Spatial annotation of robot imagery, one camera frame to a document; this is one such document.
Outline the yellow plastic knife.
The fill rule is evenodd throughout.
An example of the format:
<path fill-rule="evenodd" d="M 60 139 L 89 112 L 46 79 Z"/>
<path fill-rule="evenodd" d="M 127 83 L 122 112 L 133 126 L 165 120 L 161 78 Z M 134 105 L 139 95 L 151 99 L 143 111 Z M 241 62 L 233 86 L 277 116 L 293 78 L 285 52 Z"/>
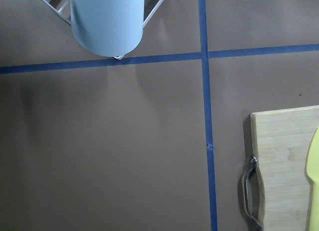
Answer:
<path fill-rule="evenodd" d="M 319 129 L 314 133 L 309 146 L 306 173 L 312 182 L 312 201 L 309 230 L 319 230 Z"/>

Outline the light blue cup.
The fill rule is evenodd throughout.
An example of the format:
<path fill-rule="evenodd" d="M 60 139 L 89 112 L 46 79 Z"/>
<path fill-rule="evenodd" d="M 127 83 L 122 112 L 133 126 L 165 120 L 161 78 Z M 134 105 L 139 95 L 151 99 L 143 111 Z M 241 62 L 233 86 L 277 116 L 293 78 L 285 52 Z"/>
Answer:
<path fill-rule="evenodd" d="M 143 35 L 145 0 L 71 0 L 71 28 L 77 42 L 105 57 L 134 50 Z"/>

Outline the bamboo cutting board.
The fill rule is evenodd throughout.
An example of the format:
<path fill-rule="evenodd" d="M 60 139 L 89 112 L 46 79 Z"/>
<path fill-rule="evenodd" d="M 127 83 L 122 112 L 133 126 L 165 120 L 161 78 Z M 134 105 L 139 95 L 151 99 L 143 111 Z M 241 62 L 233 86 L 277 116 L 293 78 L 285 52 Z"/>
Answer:
<path fill-rule="evenodd" d="M 250 122 L 263 230 L 307 231 L 313 184 L 306 163 L 318 106 L 252 113 Z"/>

